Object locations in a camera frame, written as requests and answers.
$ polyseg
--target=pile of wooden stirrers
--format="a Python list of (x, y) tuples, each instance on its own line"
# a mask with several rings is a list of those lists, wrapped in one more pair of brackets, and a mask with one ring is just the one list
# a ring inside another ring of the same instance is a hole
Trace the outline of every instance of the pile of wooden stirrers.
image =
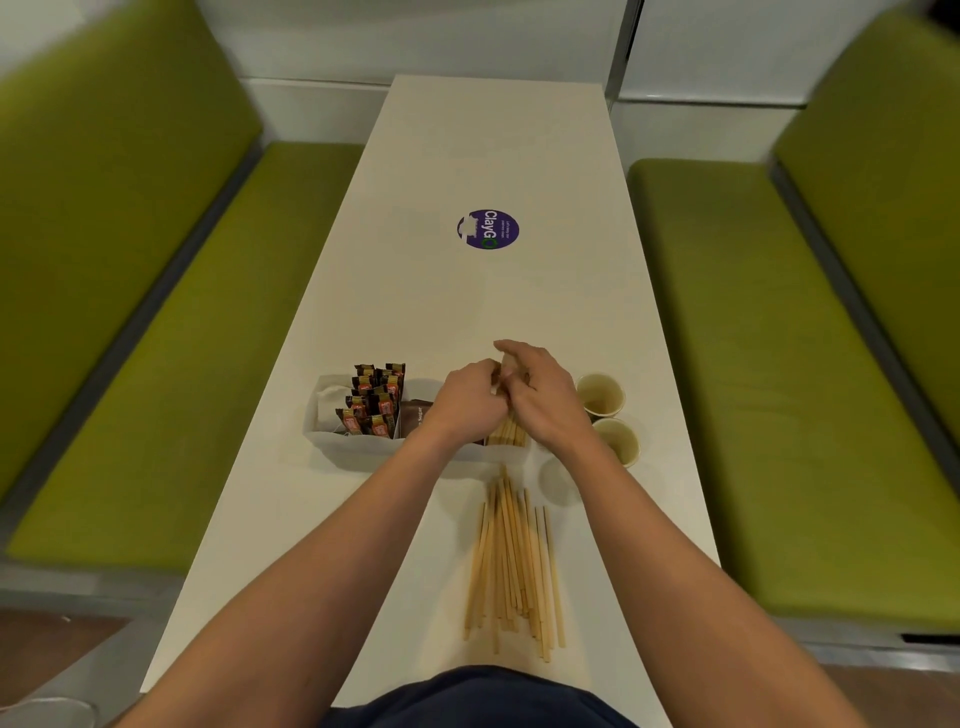
[(516, 421), (513, 410), (510, 411), (510, 416), (487, 437), (486, 445), (527, 447), (527, 431)]
[(493, 652), (499, 653), (499, 632), (518, 632), (517, 623), (526, 618), (540, 656), (550, 662), (550, 650), (566, 647), (566, 636), (546, 506), (531, 507), (527, 489), (522, 493), (514, 491), (503, 469), (502, 475), (488, 486), (487, 502), (481, 507), (479, 520), (464, 640), (469, 639), (472, 628), (479, 631), (489, 616)]

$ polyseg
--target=right hand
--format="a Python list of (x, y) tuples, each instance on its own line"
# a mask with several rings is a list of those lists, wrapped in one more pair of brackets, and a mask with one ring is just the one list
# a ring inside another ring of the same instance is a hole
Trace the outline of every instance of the right hand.
[(530, 436), (558, 457), (597, 437), (577, 396), (573, 377), (546, 349), (503, 339), (493, 345), (519, 361), (521, 371), (503, 371), (500, 383), (510, 395), (516, 418)]

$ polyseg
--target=booth seating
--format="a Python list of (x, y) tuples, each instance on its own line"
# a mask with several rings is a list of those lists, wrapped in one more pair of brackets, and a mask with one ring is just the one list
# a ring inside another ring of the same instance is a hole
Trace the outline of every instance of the booth seating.
[(362, 152), (260, 134), (190, 0), (0, 80), (10, 558), (188, 570)]
[[(954, 448), (958, 130), (960, 42), (894, 10), (774, 149)], [(774, 615), (960, 632), (960, 499), (768, 167), (628, 184), (724, 569)]]

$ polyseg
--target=dark blue shirt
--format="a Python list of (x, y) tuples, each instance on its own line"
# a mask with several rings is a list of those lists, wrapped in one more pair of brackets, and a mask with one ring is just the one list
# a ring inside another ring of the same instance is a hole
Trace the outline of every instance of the dark blue shirt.
[(369, 705), (331, 708), (321, 728), (636, 728), (596, 695), (504, 667), (458, 667)]

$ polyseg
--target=small paper cup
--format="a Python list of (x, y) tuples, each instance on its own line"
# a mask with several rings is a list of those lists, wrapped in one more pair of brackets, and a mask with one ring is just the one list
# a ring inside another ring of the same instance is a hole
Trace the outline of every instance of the small paper cup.
[(583, 375), (577, 380), (577, 396), (592, 420), (613, 417), (627, 396), (620, 383), (610, 375)]
[(616, 418), (597, 420), (593, 423), (593, 429), (616, 454), (616, 459), (624, 468), (632, 466), (640, 456), (640, 441), (636, 438), (636, 433), (623, 422)]

